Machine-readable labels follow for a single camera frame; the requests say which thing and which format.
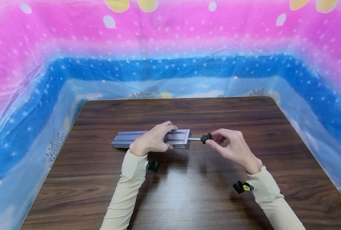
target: metal rod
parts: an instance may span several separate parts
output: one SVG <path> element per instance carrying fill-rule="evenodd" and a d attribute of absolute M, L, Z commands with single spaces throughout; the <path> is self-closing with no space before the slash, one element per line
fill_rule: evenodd
<path fill-rule="evenodd" d="M 201 137 L 190 137 L 188 138 L 189 141 L 201 141 Z"/>

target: yellow dot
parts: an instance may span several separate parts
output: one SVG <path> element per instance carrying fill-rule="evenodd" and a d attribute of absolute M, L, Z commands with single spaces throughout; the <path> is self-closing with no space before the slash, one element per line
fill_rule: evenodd
<path fill-rule="evenodd" d="M 334 10 L 338 0 L 318 0 L 316 2 L 316 10 L 320 13 L 327 14 Z"/>
<path fill-rule="evenodd" d="M 291 0 L 291 2 L 289 3 L 289 8 L 291 10 L 298 10 L 302 7 L 304 7 L 304 5 L 306 5 L 306 3 L 308 3 L 309 0 Z"/>
<path fill-rule="evenodd" d="M 149 13 L 158 8 L 159 0 L 137 0 L 137 4 L 143 12 Z"/>
<path fill-rule="evenodd" d="M 171 93 L 168 93 L 168 92 L 161 92 L 159 94 L 159 97 L 163 98 L 163 99 L 166 99 L 166 98 L 173 98 L 173 95 Z"/>
<path fill-rule="evenodd" d="M 105 3 L 116 13 L 125 12 L 130 7 L 130 0 L 105 0 Z"/>

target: left hand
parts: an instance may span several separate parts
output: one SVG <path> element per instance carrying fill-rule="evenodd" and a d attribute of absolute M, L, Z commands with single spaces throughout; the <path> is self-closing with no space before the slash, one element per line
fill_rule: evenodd
<path fill-rule="evenodd" d="M 143 157 L 148 152 L 165 152 L 169 149 L 172 150 L 173 146 L 164 143 L 164 137 L 169 131 L 177 129 L 177 126 L 174 126 L 170 121 L 158 124 L 150 131 L 137 138 L 130 145 L 130 152 L 138 157 Z"/>

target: hand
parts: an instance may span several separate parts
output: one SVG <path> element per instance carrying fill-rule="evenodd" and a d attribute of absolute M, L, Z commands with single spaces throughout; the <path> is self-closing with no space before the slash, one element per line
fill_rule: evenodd
<path fill-rule="evenodd" d="M 177 129 L 170 121 L 159 124 L 130 144 L 130 151 L 138 157 L 143 157 L 148 152 L 172 150 L 173 146 L 164 143 L 164 136 L 169 131 Z"/>
<path fill-rule="evenodd" d="M 212 132 L 211 137 L 212 140 L 207 140 L 206 143 L 219 152 L 222 157 L 242 165 L 251 175 L 260 172 L 263 163 L 251 152 L 240 131 L 221 128 Z M 229 140 L 229 144 L 224 148 L 219 144 L 226 139 Z"/>

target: right hand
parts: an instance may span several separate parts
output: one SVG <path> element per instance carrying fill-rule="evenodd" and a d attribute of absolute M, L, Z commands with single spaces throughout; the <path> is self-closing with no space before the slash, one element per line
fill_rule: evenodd
<path fill-rule="evenodd" d="M 260 172 L 263 163 L 251 152 L 240 131 L 221 128 L 212 132 L 211 137 L 212 140 L 207 140 L 206 143 L 219 152 L 222 157 L 242 165 L 251 175 Z M 226 139 L 229 140 L 228 146 L 220 146 L 219 144 Z"/>

